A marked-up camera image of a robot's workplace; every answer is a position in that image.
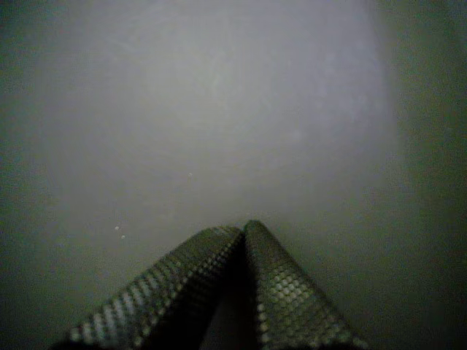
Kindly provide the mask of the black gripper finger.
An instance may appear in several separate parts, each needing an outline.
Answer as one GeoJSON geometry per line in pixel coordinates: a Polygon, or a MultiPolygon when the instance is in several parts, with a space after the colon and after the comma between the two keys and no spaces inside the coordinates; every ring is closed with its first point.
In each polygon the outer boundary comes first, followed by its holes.
{"type": "Polygon", "coordinates": [[[71,328],[54,349],[198,349],[242,250],[243,232],[190,237],[71,328]]]}
{"type": "Polygon", "coordinates": [[[324,293],[260,221],[244,226],[260,349],[368,349],[324,293]]]}

